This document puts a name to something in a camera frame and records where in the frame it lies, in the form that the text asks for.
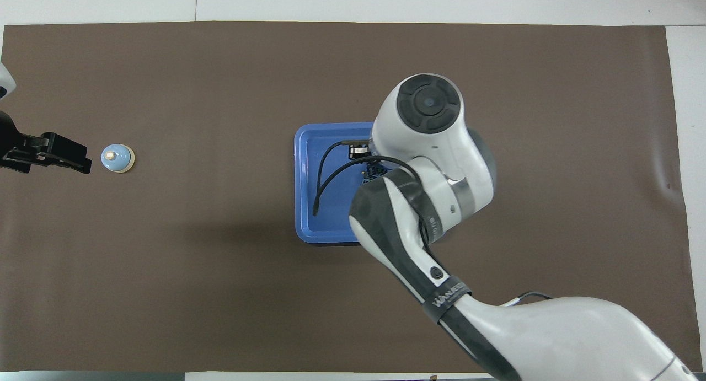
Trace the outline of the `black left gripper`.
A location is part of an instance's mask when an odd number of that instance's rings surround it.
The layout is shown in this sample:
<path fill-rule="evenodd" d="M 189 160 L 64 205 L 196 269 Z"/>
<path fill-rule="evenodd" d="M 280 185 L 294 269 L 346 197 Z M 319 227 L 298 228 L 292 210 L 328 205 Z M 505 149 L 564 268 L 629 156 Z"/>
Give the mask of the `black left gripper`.
<path fill-rule="evenodd" d="M 0 167 L 28 174 L 28 163 L 55 163 L 56 167 L 70 168 L 82 174 L 89 174 L 92 161 L 87 157 L 87 148 L 73 140 L 54 132 L 41 136 L 19 132 L 11 117 L 1 112 L 1 155 Z"/>

